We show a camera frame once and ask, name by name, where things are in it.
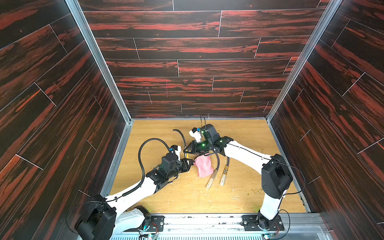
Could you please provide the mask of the small sickle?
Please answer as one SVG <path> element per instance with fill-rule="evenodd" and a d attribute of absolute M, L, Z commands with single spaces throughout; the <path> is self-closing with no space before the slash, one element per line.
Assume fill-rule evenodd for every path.
<path fill-rule="evenodd" d="M 212 173 L 212 175 L 211 175 L 211 177 L 210 177 L 210 179 L 209 179 L 209 181 L 208 181 L 208 183 L 207 183 L 207 185 L 206 185 L 206 189 L 207 189 L 207 190 L 210 189 L 211 186 L 213 185 L 213 182 L 214 182 L 214 180 L 215 180 L 215 178 L 216 178 L 216 176 L 217 176 L 218 170 L 219 170 L 219 168 L 220 168 L 220 157 L 219 157 L 218 154 L 215 154 L 215 156 L 216 156 L 216 158 L 217 158 L 217 167 L 216 167 L 215 170 L 213 171 L 213 173 Z"/>
<path fill-rule="evenodd" d="M 185 136 L 183 135 L 183 133 L 178 130 L 178 129 L 173 129 L 173 131 L 175 133 L 178 133 L 178 135 L 181 137 L 180 139 L 176 140 L 176 142 L 173 143 L 173 145 L 177 145 L 177 146 L 181 146 L 182 147 L 182 151 L 180 153 L 180 157 L 181 159 L 184 159 L 186 157 L 186 154 L 184 153 L 184 149 L 186 147 L 186 139 L 185 139 Z"/>
<path fill-rule="evenodd" d="M 228 170 L 229 170 L 229 165 L 230 165 L 230 158 L 227 157 L 227 163 L 225 165 L 225 168 L 224 168 L 221 180 L 220 180 L 220 185 L 221 186 L 223 186 L 225 184 L 225 182 L 226 182 L 226 178 L 227 178 Z"/>

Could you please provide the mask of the pink rag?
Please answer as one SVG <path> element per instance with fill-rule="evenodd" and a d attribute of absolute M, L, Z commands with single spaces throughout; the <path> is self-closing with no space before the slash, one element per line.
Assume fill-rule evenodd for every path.
<path fill-rule="evenodd" d="M 210 176 L 214 169 L 212 167 L 212 161 L 210 156 L 199 156 L 195 159 L 194 165 L 198 168 L 199 178 L 205 178 Z"/>

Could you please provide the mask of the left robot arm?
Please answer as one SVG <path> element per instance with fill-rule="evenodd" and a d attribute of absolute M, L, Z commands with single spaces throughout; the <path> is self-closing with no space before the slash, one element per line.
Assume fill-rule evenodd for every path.
<path fill-rule="evenodd" d="M 154 195 L 170 183 L 171 178 L 188 172 L 194 160 L 183 158 L 171 152 L 162 157 L 159 166 L 145 175 L 143 181 L 115 195 L 95 196 L 91 201 L 80 205 L 84 207 L 74 228 L 83 240 L 108 240 L 113 235 L 129 229 L 141 227 L 150 217 L 144 207 L 127 209 L 146 197 Z"/>

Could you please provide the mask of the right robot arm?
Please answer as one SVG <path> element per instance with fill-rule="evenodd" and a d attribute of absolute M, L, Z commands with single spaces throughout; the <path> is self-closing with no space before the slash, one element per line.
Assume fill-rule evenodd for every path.
<path fill-rule="evenodd" d="M 258 211 L 256 225 L 264 231 L 276 230 L 281 220 L 280 205 L 293 181 L 288 166 L 283 164 L 284 158 L 279 154 L 274 156 L 262 154 L 241 145 L 230 137 L 221 137 L 211 124 L 193 128 L 189 134 L 194 140 L 184 149 L 185 153 L 221 154 L 249 166 L 261 175 L 265 196 Z"/>

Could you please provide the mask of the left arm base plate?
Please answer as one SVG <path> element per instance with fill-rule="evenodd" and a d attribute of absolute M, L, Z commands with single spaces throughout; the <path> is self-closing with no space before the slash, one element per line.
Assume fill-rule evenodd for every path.
<path fill-rule="evenodd" d="M 165 225 L 165 216 L 163 215 L 151 215 L 146 217 L 143 223 L 140 225 L 139 230 L 142 232 L 162 232 Z"/>

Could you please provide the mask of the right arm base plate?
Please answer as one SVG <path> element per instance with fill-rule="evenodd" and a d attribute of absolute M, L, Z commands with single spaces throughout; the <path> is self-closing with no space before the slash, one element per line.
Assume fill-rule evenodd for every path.
<path fill-rule="evenodd" d="M 285 227 L 280 215 L 276 215 L 272 220 L 268 220 L 261 215 L 243 215 L 241 226 L 245 231 L 284 231 Z"/>

